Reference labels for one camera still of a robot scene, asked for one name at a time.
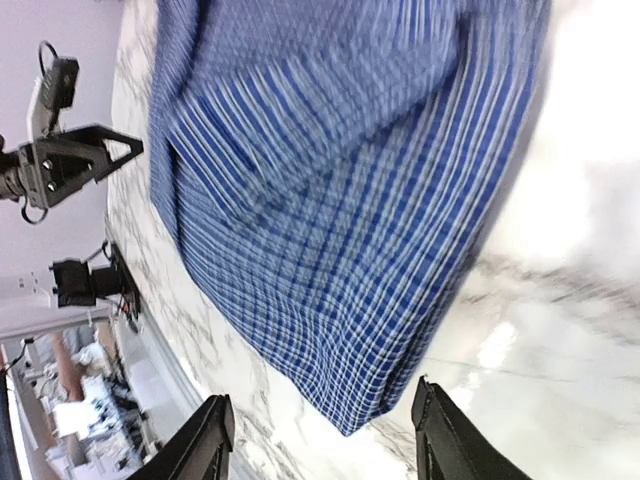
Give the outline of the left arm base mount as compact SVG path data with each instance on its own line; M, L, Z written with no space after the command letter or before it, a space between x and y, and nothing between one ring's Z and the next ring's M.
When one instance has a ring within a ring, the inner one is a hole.
M105 240L85 260L65 259L49 266L52 293L62 307L94 307L98 301L115 302L128 321L137 320L141 310L140 291L114 242Z

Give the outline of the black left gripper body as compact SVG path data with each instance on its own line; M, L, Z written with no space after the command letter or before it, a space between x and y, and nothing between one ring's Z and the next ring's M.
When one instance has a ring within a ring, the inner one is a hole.
M76 142L35 142L1 154L1 199L42 210L94 179L95 149Z

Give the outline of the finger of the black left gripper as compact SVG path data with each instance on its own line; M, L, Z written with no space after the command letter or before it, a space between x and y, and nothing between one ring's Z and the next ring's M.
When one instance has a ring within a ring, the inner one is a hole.
M144 152L141 139L93 124L48 137L55 147L56 172L65 180L87 177L102 181Z

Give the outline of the blue plaid button shirt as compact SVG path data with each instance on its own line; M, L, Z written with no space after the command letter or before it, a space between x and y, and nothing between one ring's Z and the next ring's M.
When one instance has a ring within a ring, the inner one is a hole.
M399 401L473 264L547 1L161 1L151 199L194 283L334 427Z

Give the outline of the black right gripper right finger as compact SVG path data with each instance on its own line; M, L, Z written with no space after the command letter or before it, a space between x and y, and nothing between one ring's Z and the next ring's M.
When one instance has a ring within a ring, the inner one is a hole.
M411 408L420 480L530 480L437 383L418 381Z

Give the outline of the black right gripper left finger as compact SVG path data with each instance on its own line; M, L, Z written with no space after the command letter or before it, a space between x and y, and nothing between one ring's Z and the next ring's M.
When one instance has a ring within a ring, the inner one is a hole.
M211 395L147 464L139 480L225 480L233 451L235 418L228 395Z

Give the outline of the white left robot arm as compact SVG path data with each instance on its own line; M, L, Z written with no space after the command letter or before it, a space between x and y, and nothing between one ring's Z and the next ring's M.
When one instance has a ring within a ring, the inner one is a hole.
M48 211L90 182L99 183L144 152L143 142L92 124L47 129L55 117L40 101L37 79L27 110L28 141L1 154L1 198Z

